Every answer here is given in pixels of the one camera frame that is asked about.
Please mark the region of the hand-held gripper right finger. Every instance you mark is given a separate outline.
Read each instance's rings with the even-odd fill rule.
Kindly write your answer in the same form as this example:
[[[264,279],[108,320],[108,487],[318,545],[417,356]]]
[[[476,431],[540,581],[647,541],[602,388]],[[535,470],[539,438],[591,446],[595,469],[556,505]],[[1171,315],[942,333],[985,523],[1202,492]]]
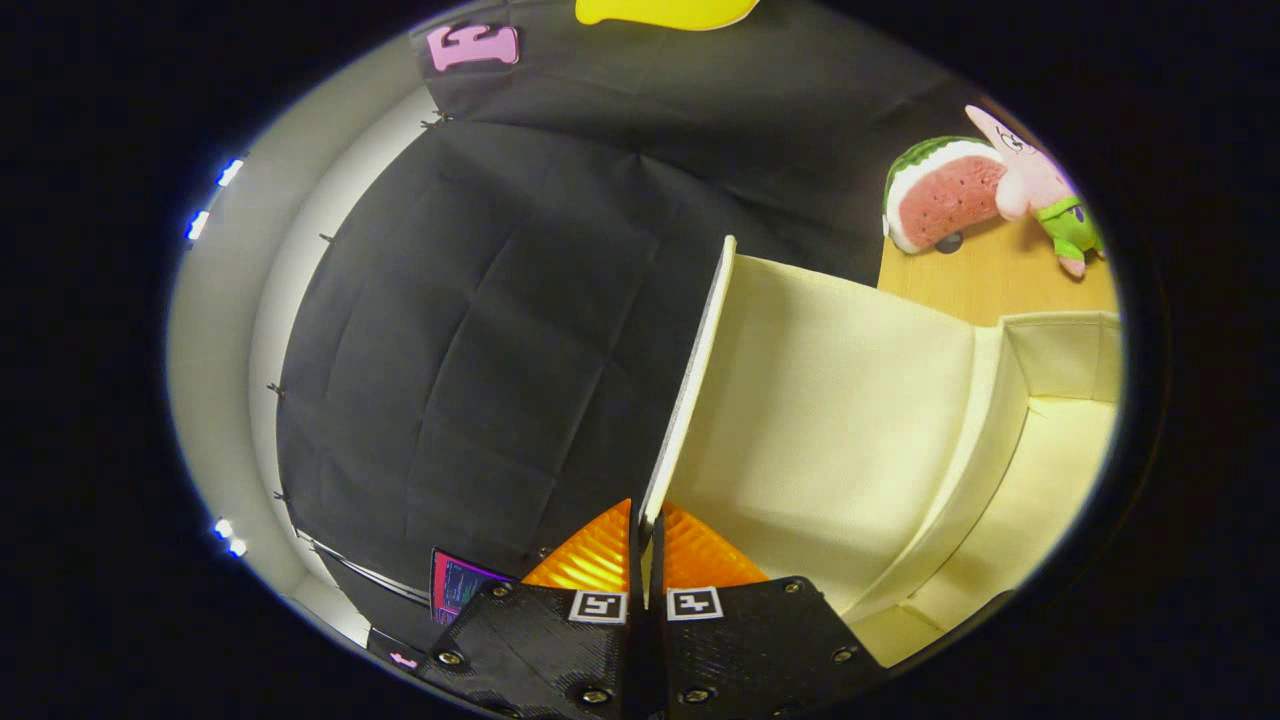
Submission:
[[[663,717],[800,719],[884,682],[810,579],[769,578],[675,503],[652,539]]]

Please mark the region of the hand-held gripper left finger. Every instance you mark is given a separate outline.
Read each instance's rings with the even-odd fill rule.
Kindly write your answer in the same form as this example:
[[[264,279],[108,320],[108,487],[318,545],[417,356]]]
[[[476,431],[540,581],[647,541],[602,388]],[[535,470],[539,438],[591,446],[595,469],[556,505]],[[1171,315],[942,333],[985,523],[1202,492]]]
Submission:
[[[643,616],[632,503],[572,532],[531,571],[480,584],[417,676],[498,719],[622,719]]]

